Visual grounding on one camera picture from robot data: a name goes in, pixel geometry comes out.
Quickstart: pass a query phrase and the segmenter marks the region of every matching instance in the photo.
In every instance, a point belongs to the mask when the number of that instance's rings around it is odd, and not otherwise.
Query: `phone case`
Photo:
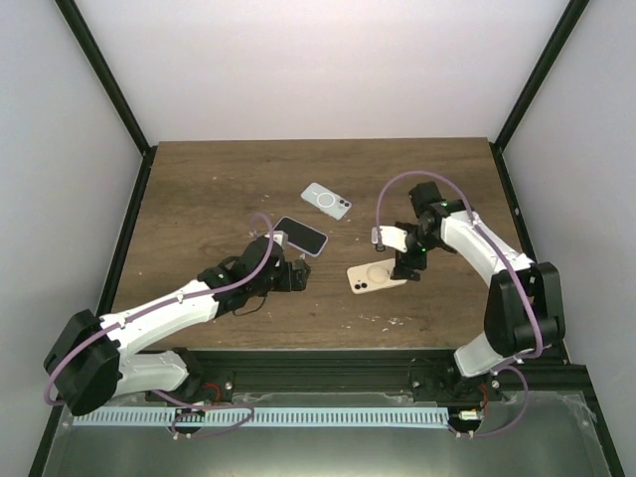
[[[351,202],[316,182],[311,183],[300,197],[337,221],[345,217],[351,209]]]
[[[391,280],[391,273],[396,266],[396,260],[375,261],[365,265],[352,266],[347,270],[351,291],[357,295],[372,291],[394,288],[404,285],[408,280]]]
[[[311,252],[311,251],[309,251],[309,250],[305,250],[304,248],[302,248],[301,246],[297,245],[296,243],[294,243],[293,241],[291,241],[289,238],[287,238],[287,244],[288,244],[289,246],[292,246],[293,248],[296,248],[297,250],[300,250],[300,251],[302,251],[303,253],[307,253],[309,256],[313,256],[314,258],[315,258],[316,256],[320,255],[320,253],[322,253],[322,250],[324,250],[324,249],[325,249],[325,246],[327,246],[327,242],[329,241],[329,237],[327,236],[327,234],[325,234],[325,233],[323,233],[323,232],[320,232],[319,230],[314,229],[313,227],[310,227],[310,226],[308,226],[308,225],[306,225],[306,224],[303,224],[302,222],[297,221],[296,219],[293,219],[293,218],[291,218],[291,217],[289,217],[289,216],[281,217],[281,218],[278,220],[278,222],[277,222],[277,223],[276,223],[276,225],[274,226],[274,230],[275,230],[275,231],[276,231],[276,230],[278,230],[278,229],[277,229],[277,227],[278,227],[278,225],[280,224],[280,222],[281,222],[283,219],[289,219],[290,221],[293,221],[293,222],[295,222],[296,224],[300,224],[302,227],[306,227],[307,229],[310,229],[310,230],[312,230],[312,231],[314,231],[314,232],[317,232],[318,234],[320,234],[321,236],[323,236],[323,237],[325,238],[325,242],[322,244],[322,246],[320,247],[320,249],[318,250],[318,252],[317,252],[317,253],[312,253],[312,252]]]

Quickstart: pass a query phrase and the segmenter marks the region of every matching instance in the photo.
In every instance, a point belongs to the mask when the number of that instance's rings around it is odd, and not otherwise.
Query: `beige phone case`
[[[396,266],[394,258],[375,261],[366,265],[352,266],[347,270],[351,291],[360,295],[404,285],[408,280],[391,280],[391,272],[394,266]]]

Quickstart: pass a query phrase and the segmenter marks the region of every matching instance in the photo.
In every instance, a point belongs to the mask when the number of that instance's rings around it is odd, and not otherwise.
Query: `white backdrop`
[[[565,0],[79,0],[159,140],[494,139]]]
[[[140,155],[55,2],[0,15],[0,475],[24,477],[51,409],[43,362],[93,311]]]
[[[636,4],[590,2],[507,151],[541,260],[559,269],[565,341],[636,476]]]

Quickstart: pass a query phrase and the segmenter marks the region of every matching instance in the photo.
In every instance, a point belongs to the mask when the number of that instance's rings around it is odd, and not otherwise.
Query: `gray floor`
[[[520,407],[517,398],[492,402],[484,428],[510,420]],[[45,475],[598,477],[609,472],[593,415],[581,398],[532,393],[517,427],[472,441],[429,429],[251,428],[174,441],[161,427],[61,427]]]

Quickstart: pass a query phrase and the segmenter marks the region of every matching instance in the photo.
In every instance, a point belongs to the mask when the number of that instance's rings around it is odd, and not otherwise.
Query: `wooden table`
[[[327,349],[457,347],[482,331],[487,288],[460,255],[435,250],[421,282],[354,295],[347,268],[391,258],[376,253],[370,230],[378,193],[395,174],[434,171],[455,182],[484,222],[514,247],[517,235],[488,143],[481,138],[167,142],[159,145],[115,298],[120,311],[174,291],[205,268],[240,254],[254,212],[290,216],[325,232],[307,290],[270,293],[243,317],[174,334],[156,348]],[[388,192],[382,223],[413,222],[407,191]],[[336,221],[300,199],[318,182],[353,207]],[[445,198],[455,196],[440,186]],[[299,252],[289,248],[287,259]],[[245,310],[257,305],[258,298]]]

